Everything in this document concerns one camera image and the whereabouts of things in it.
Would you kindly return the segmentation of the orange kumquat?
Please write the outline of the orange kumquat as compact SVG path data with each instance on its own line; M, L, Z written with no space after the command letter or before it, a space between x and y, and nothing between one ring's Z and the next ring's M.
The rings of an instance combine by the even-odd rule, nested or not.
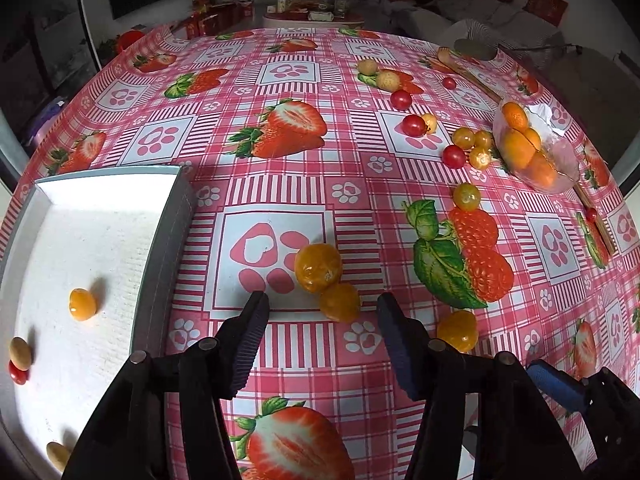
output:
M68 310L74 320L78 322L87 321L98 310L96 298L87 289L75 288L68 297Z

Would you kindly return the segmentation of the red cherry tomato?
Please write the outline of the red cherry tomato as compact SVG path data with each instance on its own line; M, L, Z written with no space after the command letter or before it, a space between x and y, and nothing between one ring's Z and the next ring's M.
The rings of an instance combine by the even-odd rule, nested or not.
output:
M442 150L442 162L450 169L461 169L466 163L465 151L457 145L448 145Z
M420 138L426 133L424 119L416 114L407 115L401 122L401 131L410 138Z
M29 370L21 370L12 361L8 362L8 370L15 385L25 385L29 378Z

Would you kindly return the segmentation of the tan longan fruit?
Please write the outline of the tan longan fruit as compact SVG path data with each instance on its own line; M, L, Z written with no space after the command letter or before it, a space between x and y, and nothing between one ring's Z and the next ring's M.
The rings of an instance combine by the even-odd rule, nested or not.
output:
M54 441L47 444L46 453L53 467L59 472L65 470L72 454L66 446Z
M378 73L378 63L372 58L366 58L358 62L357 70L360 75L375 76Z
M392 70L381 70L375 76L375 84L380 90L395 92L401 88L401 79Z
M13 337L9 343L9 357L18 370L29 370L32 367L32 349L21 337Z

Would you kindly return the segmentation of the large yellow orange fruit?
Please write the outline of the large yellow orange fruit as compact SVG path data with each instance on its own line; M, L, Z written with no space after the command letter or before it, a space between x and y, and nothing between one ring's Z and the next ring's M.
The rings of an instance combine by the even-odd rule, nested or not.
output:
M342 257L333 245L309 244L296 254L294 273L303 289L318 294L342 277Z

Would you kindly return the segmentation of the white shallow tray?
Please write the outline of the white shallow tray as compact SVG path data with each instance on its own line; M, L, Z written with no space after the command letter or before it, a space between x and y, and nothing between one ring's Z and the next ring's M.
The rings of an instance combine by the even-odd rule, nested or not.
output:
M195 209L177 166L40 179L1 260L1 447L24 476L64 457L132 352L160 356Z

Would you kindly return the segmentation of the pink strawberry tablecloth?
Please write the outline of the pink strawberry tablecloth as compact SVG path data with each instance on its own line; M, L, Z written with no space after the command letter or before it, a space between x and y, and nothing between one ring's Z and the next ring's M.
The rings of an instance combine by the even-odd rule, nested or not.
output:
M401 79L380 90L357 64ZM442 84L436 47L382 32L268 28L191 40L160 27L101 70L53 122L1 226L1 257L36 181L82 170L177 166L195 209L172 290L163 353L211 335L253 290L271 315L250 378L222 412L243 476L262 418L295 405L334 423L359 479L409 466L420 406L403 393L375 318L393 292L434 328L473 311L475 353L544 358L573 376L608 367L639 383L639 233L578 123L509 55L462 66L518 104L547 104L573 145L578 191L547 194L501 162L450 169L457 128L488 129L498 104L474 84ZM402 120L421 116L410 138ZM586 219L585 194L616 251ZM296 254L330 244L359 292L334 322L298 284Z

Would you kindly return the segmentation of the round coffee table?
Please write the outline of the round coffee table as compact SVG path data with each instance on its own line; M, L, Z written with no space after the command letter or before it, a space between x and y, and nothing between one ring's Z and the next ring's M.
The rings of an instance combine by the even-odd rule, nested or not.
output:
M277 0L262 14L265 28L361 28L364 18L352 11L335 14L321 1Z

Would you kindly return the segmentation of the grey sofa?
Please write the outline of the grey sofa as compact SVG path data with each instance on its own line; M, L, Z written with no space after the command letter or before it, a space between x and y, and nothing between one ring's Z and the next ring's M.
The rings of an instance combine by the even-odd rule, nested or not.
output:
M433 9L414 6L397 11L395 20L408 36L445 47L458 39L515 49L564 44L557 27L498 0L436 0Z

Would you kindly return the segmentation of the red cushion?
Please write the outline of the red cushion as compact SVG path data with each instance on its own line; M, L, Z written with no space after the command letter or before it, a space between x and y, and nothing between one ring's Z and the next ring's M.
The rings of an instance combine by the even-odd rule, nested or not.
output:
M527 0L523 10L558 27L568 8L565 0Z

